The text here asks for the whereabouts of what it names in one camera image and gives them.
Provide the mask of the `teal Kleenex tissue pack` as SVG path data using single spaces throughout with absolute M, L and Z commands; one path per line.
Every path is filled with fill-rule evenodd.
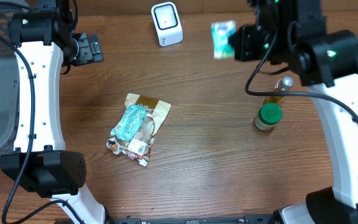
M 214 59 L 221 60 L 234 57 L 234 49 L 228 39 L 236 31 L 236 21 L 214 22 L 211 24 Z

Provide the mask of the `yellow oil bottle silver cap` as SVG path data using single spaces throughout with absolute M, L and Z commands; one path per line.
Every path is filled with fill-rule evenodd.
M 279 79 L 273 92 L 281 93 L 281 92 L 288 92 L 293 86 L 293 79 L 291 77 L 283 77 Z M 282 96 L 267 96 L 264 101 L 263 105 L 267 103 L 275 103 L 279 104 L 282 101 Z

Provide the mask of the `green lid white jar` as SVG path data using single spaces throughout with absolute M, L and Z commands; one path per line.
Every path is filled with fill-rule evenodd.
M 283 116 L 281 107 L 275 103 L 264 104 L 254 117 L 254 124 L 263 131 L 271 130 Z

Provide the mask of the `teal wet wipes pack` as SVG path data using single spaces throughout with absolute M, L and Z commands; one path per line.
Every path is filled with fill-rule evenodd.
M 124 141 L 130 141 L 140 128 L 146 115 L 147 112 L 143 107 L 134 104 L 129 105 L 120 122 L 112 128 L 111 135 Z

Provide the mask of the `brown Pantree snack bag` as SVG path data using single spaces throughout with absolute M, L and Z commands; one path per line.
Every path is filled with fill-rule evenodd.
M 150 160 L 155 135 L 167 118 L 171 104 L 148 96 L 130 93 L 124 102 L 125 110 L 132 104 L 143 107 L 147 112 L 140 128 L 130 141 L 118 139 L 110 132 L 106 147 L 114 154 L 122 153 L 145 167 Z

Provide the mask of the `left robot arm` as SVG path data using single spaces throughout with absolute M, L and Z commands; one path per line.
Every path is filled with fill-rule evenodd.
M 8 25 L 19 68 L 19 121 L 13 152 L 1 170 L 23 188 L 59 205 L 73 223 L 107 223 L 107 209 L 86 186 L 86 163 L 67 151 L 60 124 L 60 75 L 71 67 L 101 62 L 95 35 L 75 32 L 74 1 L 37 1 Z

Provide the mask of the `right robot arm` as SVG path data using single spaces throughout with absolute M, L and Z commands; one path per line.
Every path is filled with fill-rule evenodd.
M 235 59 L 286 63 L 321 119 L 333 169 L 332 186 L 280 208 L 270 223 L 358 223 L 358 38 L 328 33 L 319 1 L 254 0 L 256 21 L 229 38 Z

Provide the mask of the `white barcode scanner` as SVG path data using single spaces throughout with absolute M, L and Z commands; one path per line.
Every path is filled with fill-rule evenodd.
M 173 2 L 156 4 L 152 6 L 150 12 L 161 47 L 177 44 L 183 40 L 181 20 Z

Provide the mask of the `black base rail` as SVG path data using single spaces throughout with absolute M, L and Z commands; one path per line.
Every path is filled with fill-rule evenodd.
M 244 217 L 214 217 L 214 218 L 159 218 L 140 219 L 134 217 L 111 218 L 113 224 L 272 224 L 273 215 L 253 214 Z

